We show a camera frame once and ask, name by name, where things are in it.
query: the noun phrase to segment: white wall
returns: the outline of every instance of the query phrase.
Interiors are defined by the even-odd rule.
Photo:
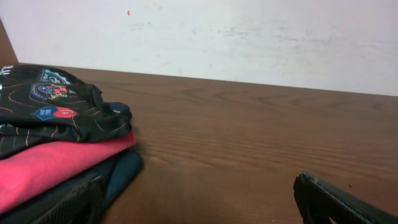
[[[25,63],[398,96],[396,0],[0,0],[0,18]]]

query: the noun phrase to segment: wood grain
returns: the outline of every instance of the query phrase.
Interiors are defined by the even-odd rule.
[[[17,57],[15,56],[6,30],[4,29],[4,26],[0,20],[0,68],[5,65],[16,64],[18,64]]]
[[[302,170],[398,215],[396,97],[63,69],[140,131],[145,168],[104,223],[302,223]]]

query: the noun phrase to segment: garment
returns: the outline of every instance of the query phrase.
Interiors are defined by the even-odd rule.
[[[59,184],[18,206],[17,208],[0,215],[2,224],[28,224],[37,217],[60,203],[71,189],[82,181],[94,175],[101,177],[103,181],[103,211],[116,199],[116,196],[130,183],[142,167],[142,159],[133,147],[111,156],[105,161],[82,172],[81,174]]]
[[[57,141],[0,161],[0,213],[136,143],[134,133],[95,143]]]
[[[130,111],[115,112],[101,90],[66,71],[38,65],[0,71],[0,159],[57,140],[120,138],[130,120]]]

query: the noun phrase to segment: pink cloth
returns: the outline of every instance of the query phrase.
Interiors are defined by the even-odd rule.
[[[0,160],[0,213],[133,146],[134,133],[96,143],[57,141]]]

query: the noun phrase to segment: printed graphic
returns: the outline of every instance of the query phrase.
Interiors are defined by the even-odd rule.
[[[45,106],[32,114],[39,117],[42,121],[53,118],[72,118],[78,115],[76,111],[60,106]]]
[[[55,84],[33,84],[30,93],[37,99],[45,101],[47,99],[54,100],[58,97],[68,97],[68,93],[75,94],[73,90],[67,90],[66,86]]]
[[[4,67],[0,70],[0,75],[9,75],[12,68],[13,68],[13,65],[4,66]]]
[[[58,72],[52,72],[49,69],[43,69],[39,76],[41,82],[51,82],[56,84],[70,84],[66,78],[62,77]]]

